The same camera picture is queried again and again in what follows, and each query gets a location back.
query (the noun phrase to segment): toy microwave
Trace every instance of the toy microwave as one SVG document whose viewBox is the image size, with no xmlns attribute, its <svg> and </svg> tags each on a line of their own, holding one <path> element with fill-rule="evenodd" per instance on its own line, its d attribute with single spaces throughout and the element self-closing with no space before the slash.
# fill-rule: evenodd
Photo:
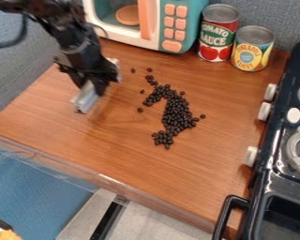
<svg viewBox="0 0 300 240">
<path fill-rule="evenodd" d="M 86 20 L 99 36 L 168 53 L 196 40 L 208 0 L 83 0 Z"/>
</svg>

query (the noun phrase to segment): white knob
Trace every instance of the white knob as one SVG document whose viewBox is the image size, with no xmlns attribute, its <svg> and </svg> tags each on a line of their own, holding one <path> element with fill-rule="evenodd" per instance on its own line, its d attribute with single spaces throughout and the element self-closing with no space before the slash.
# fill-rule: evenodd
<svg viewBox="0 0 300 240">
<path fill-rule="evenodd" d="M 257 147 L 249 146 L 247 151 L 246 151 L 244 164 L 249 166 L 249 167 L 252 167 L 255 160 L 256 160 L 257 153 L 258 153 L 258 148 Z"/>
<path fill-rule="evenodd" d="M 276 93 L 277 86 L 275 84 L 268 84 L 267 89 L 264 93 L 264 99 L 267 101 L 272 101 Z"/>
<path fill-rule="evenodd" d="M 300 120 L 300 111 L 297 108 L 290 108 L 287 112 L 287 121 L 296 124 Z"/>
<path fill-rule="evenodd" d="M 261 108 L 259 109 L 258 119 L 261 121 L 266 121 L 271 109 L 271 104 L 268 102 L 263 102 Z"/>
</svg>

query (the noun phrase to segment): tomato sauce can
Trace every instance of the tomato sauce can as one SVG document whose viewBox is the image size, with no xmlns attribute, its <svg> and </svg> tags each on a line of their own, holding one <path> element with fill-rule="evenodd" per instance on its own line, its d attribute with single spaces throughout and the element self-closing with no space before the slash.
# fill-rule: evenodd
<svg viewBox="0 0 300 240">
<path fill-rule="evenodd" d="M 233 40 L 239 24 L 239 12 L 226 4 L 213 4 L 203 10 L 198 55 L 210 62 L 231 57 Z"/>
<path fill-rule="evenodd" d="M 245 26 L 237 32 L 232 64 L 244 71 L 259 71 L 267 67 L 274 47 L 273 33 L 262 26 Z"/>
</svg>

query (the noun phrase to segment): blue cloth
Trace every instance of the blue cloth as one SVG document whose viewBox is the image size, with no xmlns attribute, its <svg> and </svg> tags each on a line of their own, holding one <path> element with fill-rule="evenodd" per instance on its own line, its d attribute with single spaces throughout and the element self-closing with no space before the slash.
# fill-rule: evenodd
<svg viewBox="0 0 300 240">
<path fill-rule="evenodd" d="M 0 149 L 0 219 L 24 240 L 53 240 L 92 196 Z"/>
</svg>

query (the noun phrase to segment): orange button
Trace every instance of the orange button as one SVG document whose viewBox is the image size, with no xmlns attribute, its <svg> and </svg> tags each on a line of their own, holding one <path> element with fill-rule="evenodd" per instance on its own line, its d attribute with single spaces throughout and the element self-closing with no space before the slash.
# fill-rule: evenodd
<svg viewBox="0 0 300 240">
<path fill-rule="evenodd" d="M 183 41 L 186 38 L 186 32 L 185 31 L 176 30 L 174 38 L 176 40 L 178 40 L 178 41 Z"/>
<path fill-rule="evenodd" d="M 172 17 L 165 17 L 164 18 L 164 25 L 165 26 L 169 26 L 169 27 L 173 27 L 174 26 L 174 18 L 172 18 Z"/>
<path fill-rule="evenodd" d="M 164 7 L 164 12 L 167 15 L 174 15 L 174 11 L 175 11 L 175 5 L 174 4 L 166 4 L 166 6 Z"/>
<path fill-rule="evenodd" d="M 173 30 L 171 28 L 164 29 L 164 37 L 173 38 Z"/>
<path fill-rule="evenodd" d="M 176 12 L 177 17 L 186 18 L 188 15 L 188 7 L 187 6 L 179 6 Z"/>
<path fill-rule="evenodd" d="M 181 30 L 184 30 L 186 28 L 187 21 L 184 19 L 177 19 L 175 21 L 175 27 Z"/>
<path fill-rule="evenodd" d="M 182 49 L 182 44 L 178 41 L 165 40 L 162 42 L 162 48 L 170 52 L 179 53 Z"/>
</svg>

